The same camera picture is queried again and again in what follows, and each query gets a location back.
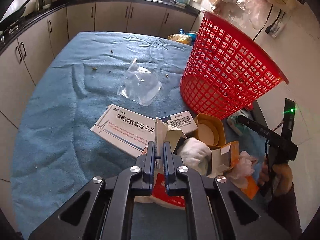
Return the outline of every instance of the basket rim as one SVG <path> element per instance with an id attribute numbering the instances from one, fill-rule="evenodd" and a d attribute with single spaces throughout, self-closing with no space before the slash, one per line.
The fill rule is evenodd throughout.
<path id="1" fill-rule="evenodd" d="M 225 19 L 213 14 L 212 12 L 205 11 L 204 18 L 211 20 L 214 24 L 218 25 L 219 27 L 223 26 L 222 29 L 232 34 L 232 36 L 237 40 L 245 40 L 246 47 L 248 47 L 247 49 L 253 53 L 260 54 L 264 61 L 270 62 L 271 64 L 268 66 L 268 70 L 277 78 L 282 78 L 282 80 L 287 85 L 289 84 L 289 80 L 282 72 L 282 70 L 278 67 L 278 65 L 273 61 L 273 59 L 248 35 L 246 35 L 244 32 L 242 32 L 240 29 L 238 29 L 236 26 L 232 25 Z"/>

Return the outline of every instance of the metal screw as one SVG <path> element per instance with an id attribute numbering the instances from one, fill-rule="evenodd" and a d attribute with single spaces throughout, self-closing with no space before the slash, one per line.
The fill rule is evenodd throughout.
<path id="1" fill-rule="evenodd" d="M 189 169 L 188 169 L 188 167 L 187 166 L 180 166 L 179 168 L 178 168 L 178 171 L 180 171 L 180 172 L 182 172 L 182 173 L 185 173 L 185 172 L 187 172 Z"/>
<path id="2" fill-rule="evenodd" d="M 217 176 L 217 181 L 220 183 L 225 183 L 227 181 L 227 178 L 225 176 L 219 175 Z"/>
<path id="3" fill-rule="evenodd" d="M 140 167 L 138 167 L 138 166 L 132 166 L 132 167 L 130 168 L 130 171 L 133 172 L 133 173 L 137 173 L 137 172 L 140 171 Z"/>
<path id="4" fill-rule="evenodd" d="M 92 179 L 93 183 L 95 183 L 95 184 L 100 183 L 102 180 L 103 180 L 103 179 L 102 179 L 100 176 L 95 176 L 95 177 Z"/>

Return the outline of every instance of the black countertop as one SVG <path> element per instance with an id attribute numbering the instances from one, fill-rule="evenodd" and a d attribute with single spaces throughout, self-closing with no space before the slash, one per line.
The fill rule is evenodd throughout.
<path id="1" fill-rule="evenodd" d="M 24 31 L 30 28 L 33 24 L 45 18 L 49 14 L 54 13 L 66 6 L 82 4 L 82 3 L 90 3 L 90 2 L 105 2 L 105 1 L 127 1 L 127 2 L 136 2 L 136 3 L 145 3 L 145 4 L 153 4 L 160 7 L 170 8 L 173 10 L 177 10 L 180 12 L 184 12 L 190 15 L 197 17 L 200 11 L 190 5 L 187 5 L 185 8 L 177 7 L 172 4 L 169 4 L 169 0 L 152 1 L 152 0 L 69 0 L 62 4 L 51 6 L 49 9 L 44 9 L 40 12 L 32 12 L 26 16 L 24 16 L 24 20 L 22 24 L 19 25 L 19 29 L 14 31 L 10 36 L 5 36 L 4 41 L 0 41 L 0 55 L 5 51 L 5 49 L 16 39 L 18 38 Z"/>

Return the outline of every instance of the frying pan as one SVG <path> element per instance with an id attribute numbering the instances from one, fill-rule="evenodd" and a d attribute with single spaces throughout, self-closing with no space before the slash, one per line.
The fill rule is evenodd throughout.
<path id="1" fill-rule="evenodd" d="M 10 14 L 6 19 L 4 19 L 2 22 L 0 22 L 0 30 L 5 30 L 7 27 L 9 27 L 11 24 L 16 22 L 24 13 L 26 10 L 26 4 L 30 2 L 31 0 L 26 0 L 23 5 L 16 10 L 14 13 Z"/>

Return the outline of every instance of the black cable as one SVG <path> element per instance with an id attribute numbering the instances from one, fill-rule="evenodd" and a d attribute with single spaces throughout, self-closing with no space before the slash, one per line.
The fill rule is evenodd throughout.
<path id="1" fill-rule="evenodd" d="M 279 17 L 282 13 L 282 10 L 279 11 L 279 14 L 278 14 L 278 17 L 276 18 L 276 20 L 270 25 L 268 26 L 266 29 L 265 29 L 265 32 L 266 33 L 269 33 L 271 31 L 271 28 L 273 27 L 273 25 L 275 25 L 275 23 L 277 22 L 277 20 L 279 20 Z"/>
<path id="2" fill-rule="evenodd" d="M 265 23 L 264 26 L 258 31 L 257 35 L 253 38 L 253 41 L 256 39 L 256 37 L 258 37 L 258 35 L 260 34 L 260 32 L 261 32 L 261 31 L 263 30 L 263 28 L 266 26 L 266 24 L 267 24 L 267 22 L 268 22 L 268 20 L 269 20 L 269 17 L 270 17 L 272 8 L 273 8 L 273 4 L 271 4 L 270 11 L 269 11 L 269 14 L 268 14 L 266 23 Z"/>
<path id="3" fill-rule="evenodd" d="M 268 139 L 266 140 L 266 144 L 264 145 L 264 149 L 266 151 L 266 161 L 267 161 L 267 166 L 268 166 L 268 176 L 269 176 L 269 180 L 270 180 L 271 169 L 270 169 L 270 165 L 269 165 L 269 156 L 268 156 L 267 144 L 268 144 Z M 269 182 L 269 183 L 270 183 L 270 189 L 271 189 L 271 197 L 273 198 L 273 185 L 272 185 L 272 182 Z"/>

